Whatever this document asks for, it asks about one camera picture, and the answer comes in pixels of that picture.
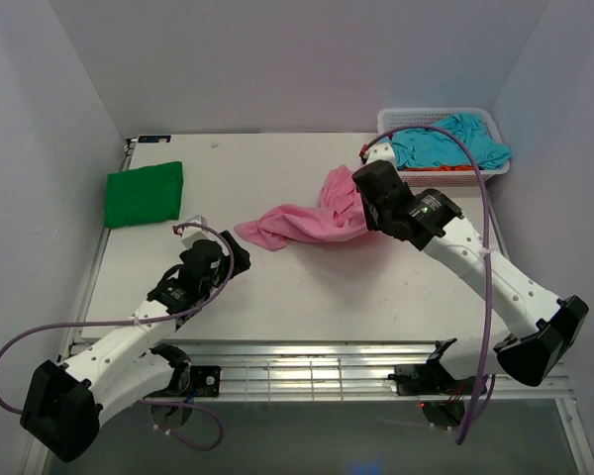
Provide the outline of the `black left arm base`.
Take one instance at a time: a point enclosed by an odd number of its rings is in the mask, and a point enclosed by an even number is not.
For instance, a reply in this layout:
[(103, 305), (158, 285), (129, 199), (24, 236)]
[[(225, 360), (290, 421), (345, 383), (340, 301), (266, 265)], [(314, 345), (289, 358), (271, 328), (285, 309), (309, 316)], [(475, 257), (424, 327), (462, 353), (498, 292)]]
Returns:
[[(222, 368), (218, 365), (192, 365), (189, 374), (182, 376), (181, 386), (177, 389), (166, 388), (154, 393), (151, 397), (161, 399), (178, 398), (191, 403), (195, 398), (215, 398), (220, 394)], [(165, 429), (183, 427), (193, 414), (192, 409), (177, 407), (151, 406), (149, 409), (152, 421)]]

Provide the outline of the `pink t shirt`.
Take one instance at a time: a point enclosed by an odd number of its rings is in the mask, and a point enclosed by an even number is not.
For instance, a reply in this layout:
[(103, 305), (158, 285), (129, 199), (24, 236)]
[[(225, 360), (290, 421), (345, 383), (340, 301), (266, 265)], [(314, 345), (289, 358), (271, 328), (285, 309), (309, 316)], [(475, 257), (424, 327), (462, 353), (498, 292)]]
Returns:
[(317, 206), (279, 205), (256, 220), (236, 225), (234, 231), (269, 251), (283, 249), (290, 241), (347, 242), (368, 233), (352, 172), (344, 165), (328, 173)]

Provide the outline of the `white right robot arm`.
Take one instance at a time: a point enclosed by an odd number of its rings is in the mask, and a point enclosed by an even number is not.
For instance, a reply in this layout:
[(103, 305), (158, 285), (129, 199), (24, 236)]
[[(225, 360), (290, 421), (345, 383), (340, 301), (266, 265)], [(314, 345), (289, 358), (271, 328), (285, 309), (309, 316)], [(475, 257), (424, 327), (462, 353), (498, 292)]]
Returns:
[(394, 165), (376, 160), (356, 171), (367, 227), (441, 263), (490, 305), (508, 333), (480, 340), (446, 340), (427, 360), (430, 386), (449, 393), (477, 370), (482, 357), (491, 371), (537, 387), (576, 341), (588, 315), (578, 296), (563, 299), (537, 284), (511, 261), (484, 245), (482, 235), (443, 192), (413, 194)]

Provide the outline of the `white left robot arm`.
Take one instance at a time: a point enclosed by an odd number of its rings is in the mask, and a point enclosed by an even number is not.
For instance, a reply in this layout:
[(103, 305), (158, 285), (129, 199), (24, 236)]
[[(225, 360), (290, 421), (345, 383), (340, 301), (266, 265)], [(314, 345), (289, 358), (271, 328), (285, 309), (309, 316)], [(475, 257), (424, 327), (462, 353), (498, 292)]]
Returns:
[(250, 255), (223, 231), (217, 239), (196, 239), (179, 258), (125, 325), (62, 363), (46, 361), (35, 370), (20, 424), (60, 460), (82, 455), (106, 422), (143, 397), (178, 397), (190, 388), (191, 361), (166, 340), (249, 270)]

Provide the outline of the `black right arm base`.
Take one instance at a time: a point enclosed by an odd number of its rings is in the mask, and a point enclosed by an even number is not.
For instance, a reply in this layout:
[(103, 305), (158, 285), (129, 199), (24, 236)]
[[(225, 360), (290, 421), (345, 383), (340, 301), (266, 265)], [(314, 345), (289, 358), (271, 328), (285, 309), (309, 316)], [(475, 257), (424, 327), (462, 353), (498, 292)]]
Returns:
[(387, 379), (394, 383), (398, 396), (419, 397), (428, 423), (444, 430), (455, 429), (463, 421), (464, 397), (472, 395), (475, 383), (474, 376), (453, 379), (428, 364), (398, 364)]

